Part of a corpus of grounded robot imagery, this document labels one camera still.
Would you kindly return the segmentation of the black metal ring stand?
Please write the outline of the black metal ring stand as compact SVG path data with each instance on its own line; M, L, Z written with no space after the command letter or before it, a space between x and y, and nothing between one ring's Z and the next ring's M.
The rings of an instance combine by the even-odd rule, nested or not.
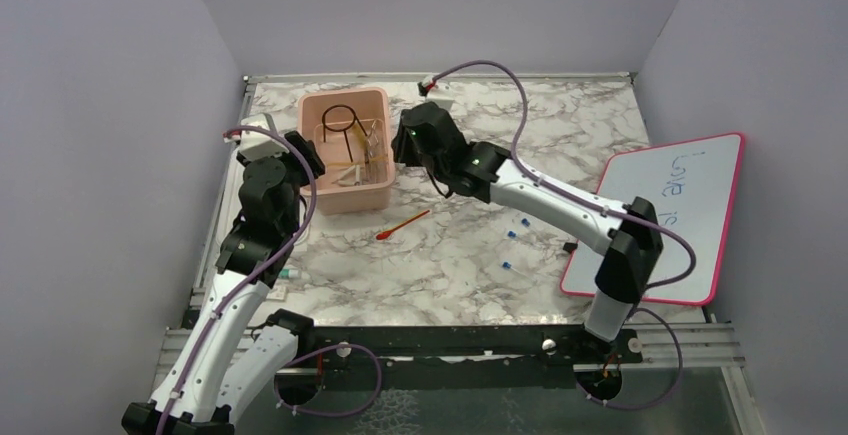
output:
M332 122L328 120L329 115L336 110L346 111L350 117L347 123L340 121ZM326 144L328 142L329 133L341 133L345 143L348 161L353 162L353 150L348 132L356 126L361 126L357 112L347 104L334 104L326 108L321 115L321 141Z

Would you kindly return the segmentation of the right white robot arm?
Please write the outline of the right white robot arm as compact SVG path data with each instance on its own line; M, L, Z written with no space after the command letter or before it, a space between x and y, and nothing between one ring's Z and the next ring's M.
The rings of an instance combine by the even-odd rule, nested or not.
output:
M592 362L616 350L616 337L642 300L664 249L651 202L606 199L520 166L503 147L466 141L449 112L434 102L402 110L391 146L396 162L424 168L446 186L448 196L519 210L601 255L577 348Z

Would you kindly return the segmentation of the yellow rubber tube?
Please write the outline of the yellow rubber tube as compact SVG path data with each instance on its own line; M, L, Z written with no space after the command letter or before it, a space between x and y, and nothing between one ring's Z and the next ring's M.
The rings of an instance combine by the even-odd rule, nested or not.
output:
M326 165L326 174L322 178L323 187L341 187L334 184L336 176L351 164L364 163L365 139L367 132L369 131L371 121L372 120L369 120L368 124L365 125L365 129L362 129L360 126L356 126L348 132L353 150L353 162L348 161L348 155L346 153L345 143L341 133L329 133L328 142L324 144L321 141L321 125L315 129L314 135L316 147L321 159ZM389 179L388 152L384 137L383 142L386 152L387 168L384 180L375 184L387 182Z

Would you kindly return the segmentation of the red plastic spoon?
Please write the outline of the red plastic spoon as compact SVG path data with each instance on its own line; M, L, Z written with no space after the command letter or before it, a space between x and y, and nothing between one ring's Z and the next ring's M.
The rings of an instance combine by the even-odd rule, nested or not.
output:
M424 217L424 216L428 215L429 213L430 213L430 210L424 210L424 211L422 211L422 212L420 212L420 213L416 214L415 216L410 217L410 218L408 218L407 220L404 220L403 222L401 222L401 223L397 224L397 225L396 225L396 226L394 226L394 227L391 227L391 228L389 228L389 229L383 230L382 232L379 232L378 234L376 234L376 235L375 235L375 239L376 239L376 240L379 240L379 241L387 240L387 239L388 239L388 238L390 238L390 237L391 237L391 236L392 236L392 235L393 235L396 231L398 231L398 230L400 230L401 228L404 228L405 226L408 226L409 224L411 224L411 223L413 223L413 222L415 222L415 221L417 221L417 220L421 219L422 217Z

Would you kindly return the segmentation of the white clay triangle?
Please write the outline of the white clay triangle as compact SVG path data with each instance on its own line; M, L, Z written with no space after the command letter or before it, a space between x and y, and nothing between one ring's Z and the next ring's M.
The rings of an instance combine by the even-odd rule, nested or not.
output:
M341 187L367 185L370 183L370 175L371 172L369 164L351 164L336 176L334 184Z

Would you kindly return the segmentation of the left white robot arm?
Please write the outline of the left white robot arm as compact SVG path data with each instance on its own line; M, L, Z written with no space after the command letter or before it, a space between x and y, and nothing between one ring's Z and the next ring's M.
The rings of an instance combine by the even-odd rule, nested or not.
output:
M246 156L249 135L265 135L270 154ZM243 157L241 209L221 244L216 273L199 318L166 378L149 401L130 404L121 420L129 434L232 434L238 419L283 364L313 356L309 318L263 332L241 360L234 355L260 305L314 215L317 201L301 202L301 189L317 191L325 173L313 142L296 131L237 126L225 134Z

